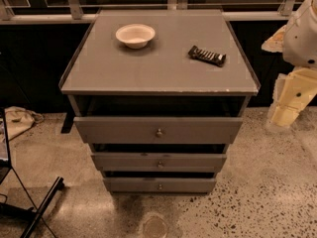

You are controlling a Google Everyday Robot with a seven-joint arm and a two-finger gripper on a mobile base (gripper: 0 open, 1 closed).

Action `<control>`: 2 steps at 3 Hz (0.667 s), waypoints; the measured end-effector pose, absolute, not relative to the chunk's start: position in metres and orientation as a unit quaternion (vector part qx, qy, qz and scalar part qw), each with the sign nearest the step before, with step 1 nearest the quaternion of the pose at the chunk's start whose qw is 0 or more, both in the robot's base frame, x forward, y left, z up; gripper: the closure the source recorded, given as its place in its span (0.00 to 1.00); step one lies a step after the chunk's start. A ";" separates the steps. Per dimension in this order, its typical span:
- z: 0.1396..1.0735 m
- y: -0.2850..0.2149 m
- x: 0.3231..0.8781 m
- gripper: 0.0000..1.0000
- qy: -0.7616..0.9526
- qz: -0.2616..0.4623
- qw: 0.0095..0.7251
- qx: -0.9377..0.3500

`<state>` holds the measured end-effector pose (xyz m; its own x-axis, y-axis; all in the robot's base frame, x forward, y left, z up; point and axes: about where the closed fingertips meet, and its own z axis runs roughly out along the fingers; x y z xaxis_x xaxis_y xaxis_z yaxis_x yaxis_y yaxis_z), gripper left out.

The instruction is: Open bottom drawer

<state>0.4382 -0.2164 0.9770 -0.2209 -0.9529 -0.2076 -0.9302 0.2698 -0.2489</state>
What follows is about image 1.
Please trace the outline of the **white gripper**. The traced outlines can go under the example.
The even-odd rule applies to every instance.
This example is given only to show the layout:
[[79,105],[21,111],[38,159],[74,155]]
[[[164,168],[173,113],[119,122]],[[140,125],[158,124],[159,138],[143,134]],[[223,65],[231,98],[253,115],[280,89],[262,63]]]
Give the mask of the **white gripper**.
[[268,120],[289,127],[317,94],[317,70],[296,66],[289,74],[280,73],[275,81]]

